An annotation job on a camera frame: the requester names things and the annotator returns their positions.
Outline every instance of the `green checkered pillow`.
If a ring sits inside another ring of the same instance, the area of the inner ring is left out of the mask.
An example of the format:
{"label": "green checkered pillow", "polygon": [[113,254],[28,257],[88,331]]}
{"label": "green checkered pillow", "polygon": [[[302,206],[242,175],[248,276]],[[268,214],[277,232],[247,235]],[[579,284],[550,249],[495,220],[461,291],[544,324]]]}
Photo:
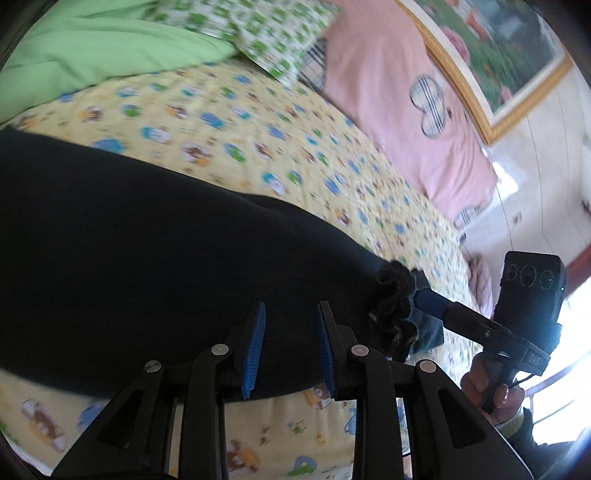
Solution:
{"label": "green checkered pillow", "polygon": [[147,20],[233,42],[284,85],[339,13],[320,0],[160,0]]}

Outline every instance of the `blue plastic part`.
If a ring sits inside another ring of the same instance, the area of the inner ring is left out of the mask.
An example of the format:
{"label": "blue plastic part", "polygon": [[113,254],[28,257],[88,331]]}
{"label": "blue plastic part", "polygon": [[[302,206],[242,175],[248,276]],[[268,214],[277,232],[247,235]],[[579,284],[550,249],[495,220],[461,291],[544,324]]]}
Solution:
{"label": "blue plastic part", "polygon": [[331,397],[335,397],[337,393],[336,375],[335,375],[335,358],[333,356],[332,347],[330,346],[329,333],[326,330],[326,324],[322,311],[318,308],[318,330],[319,330],[319,344],[320,344],[320,367],[324,376],[324,384],[326,390],[329,391]]}
{"label": "blue plastic part", "polygon": [[428,288],[418,290],[414,294],[413,300],[416,308],[440,320],[443,320],[445,312],[453,305],[451,300],[442,297],[439,293],[435,293]]}
{"label": "blue plastic part", "polygon": [[256,312],[255,324],[252,328],[251,341],[248,343],[248,350],[244,356],[244,365],[242,371],[242,397],[244,400],[251,396],[255,388],[256,374],[258,364],[261,359],[262,341],[265,337],[265,327],[267,325],[267,308],[261,302]]}

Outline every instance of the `yellow bedsheet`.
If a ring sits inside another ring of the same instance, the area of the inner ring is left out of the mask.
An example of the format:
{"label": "yellow bedsheet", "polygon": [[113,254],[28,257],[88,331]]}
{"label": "yellow bedsheet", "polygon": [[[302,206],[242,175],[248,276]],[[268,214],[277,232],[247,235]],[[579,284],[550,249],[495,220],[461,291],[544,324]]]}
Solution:
{"label": "yellow bedsheet", "polygon": [[[12,124],[279,197],[378,255],[424,270],[433,290],[475,306],[457,233],[443,215],[336,108],[241,60],[112,79],[30,109]],[[459,382],[478,347],[450,332],[445,338],[410,361],[431,358]],[[0,427],[50,469],[104,404],[0,371]],[[321,387],[229,405],[232,475],[347,478],[354,415],[355,403],[335,403]]]}

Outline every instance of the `framed painting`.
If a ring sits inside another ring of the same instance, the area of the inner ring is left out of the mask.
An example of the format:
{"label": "framed painting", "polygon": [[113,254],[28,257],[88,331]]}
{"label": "framed painting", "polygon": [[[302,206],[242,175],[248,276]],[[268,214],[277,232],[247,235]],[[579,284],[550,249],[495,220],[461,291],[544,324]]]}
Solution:
{"label": "framed painting", "polygon": [[522,0],[396,0],[491,144],[571,69],[568,52]]}

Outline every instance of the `finger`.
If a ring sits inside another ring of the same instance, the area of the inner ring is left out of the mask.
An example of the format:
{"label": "finger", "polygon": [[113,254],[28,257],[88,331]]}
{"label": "finger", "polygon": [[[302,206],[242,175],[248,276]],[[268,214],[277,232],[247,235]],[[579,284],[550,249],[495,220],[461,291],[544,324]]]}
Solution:
{"label": "finger", "polygon": [[479,353],[472,360],[470,369],[470,380],[479,392],[484,392],[488,388],[488,372],[485,366],[486,355]]}
{"label": "finger", "polygon": [[505,409],[512,410],[517,413],[519,407],[525,400],[525,390],[521,387],[515,387],[509,390],[507,400],[505,402]]}
{"label": "finger", "polygon": [[495,395],[493,396],[493,400],[495,402],[495,407],[497,408],[505,408],[507,404],[507,398],[509,394],[509,387],[503,384],[500,385],[499,388],[496,389]]}
{"label": "finger", "polygon": [[466,374],[460,380],[460,387],[462,391],[466,394],[468,399],[477,407],[480,407],[482,404],[482,393],[478,391],[472,380],[470,379],[470,374]]}
{"label": "finger", "polygon": [[498,425],[515,417],[525,400],[525,390],[523,388],[512,388],[507,393],[505,402],[499,405],[497,404],[497,400],[502,398],[502,393],[503,391],[501,390],[500,393],[497,391],[495,394],[495,405],[498,408],[491,414],[491,423],[493,425]]}

